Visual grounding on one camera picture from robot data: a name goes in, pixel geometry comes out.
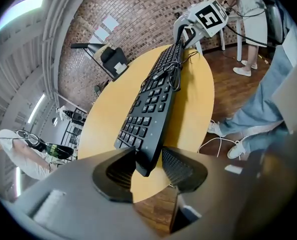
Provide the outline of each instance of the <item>yellow table top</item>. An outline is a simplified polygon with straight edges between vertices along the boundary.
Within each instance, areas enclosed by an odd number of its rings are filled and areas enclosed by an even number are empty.
[[[86,119],[78,147],[78,159],[114,150],[114,142],[140,91],[142,82],[159,55],[169,45],[136,58],[115,82],[100,94]],[[194,49],[184,52],[184,59]],[[207,133],[214,105],[214,81],[211,69],[199,53],[187,61],[181,72],[181,90],[176,93],[165,146],[197,152]],[[160,156],[149,177],[136,170],[131,180],[134,203],[145,200],[170,184],[162,169]]]

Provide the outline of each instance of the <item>white sneaker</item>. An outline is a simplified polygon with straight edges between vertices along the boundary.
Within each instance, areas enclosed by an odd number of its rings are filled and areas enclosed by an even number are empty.
[[[236,141],[236,145],[232,147],[228,152],[227,152],[227,157],[229,159],[235,159],[238,158],[239,156],[243,155],[246,153],[246,149],[243,147],[243,140],[245,138],[241,139],[240,141]]]
[[[226,135],[221,132],[219,122],[210,122],[207,128],[209,134],[216,134],[220,137],[225,137]]]
[[[248,64],[248,62],[246,60],[241,60],[240,61],[244,66],[246,66]],[[258,65],[257,64],[253,64],[252,66],[250,66],[252,69],[257,70],[258,69]]]
[[[239,75],[242,75],[242,76],[246,76],[246,77],[250,77],[251,76],[251,71],[245,71],[245,70],[243,70],[242,67],[235,67],[235,68],[233,68],[233,71],[236,74],[239,74]]]

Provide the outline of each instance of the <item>beige skirt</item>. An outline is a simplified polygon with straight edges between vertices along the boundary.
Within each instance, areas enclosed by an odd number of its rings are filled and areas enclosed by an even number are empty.
[[[263,12],[263,10],[264,9],[261,9],[261,8],[255,8],[249,11],[243,17],[243,23],[244,23],[246,37],[254,39],[261,43],[267,44],[268,43],[268,24],[267,24],[266,14],[265,12]],[[266,47],[265,45],[253,42],[248,39],[246,39],[246,43],[253,46]]]

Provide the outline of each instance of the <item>light blue pants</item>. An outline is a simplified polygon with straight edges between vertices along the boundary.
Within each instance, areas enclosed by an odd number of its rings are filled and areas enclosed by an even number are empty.
[[[225,135],[238,133],[254,126],[265,126],[282,121],[279,109],[272,101],[272,94],[292,69],[292,64],[282,45],[276,47],[272,63],[260,81],[255,94],[233,116],[219,124]],[[274,130],[246,138],[243,146],[247,152],[267,148],[272,142],[288,134],[285,124]]]

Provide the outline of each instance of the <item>chair leg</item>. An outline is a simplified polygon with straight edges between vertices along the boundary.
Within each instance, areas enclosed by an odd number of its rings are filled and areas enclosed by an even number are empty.
[[[220,35],[220,43],[222,45],[222,51],[225,51],[225,40],[224,40],[224,33],[223,33],[223,29],[221,29],[219,31],[219,35]]]
[[[241,34],[241,22],[238,19],[236,21],[236,32]],[[242,37],[237,35],[237,57],[236,60],[240,62],[242,60]]]

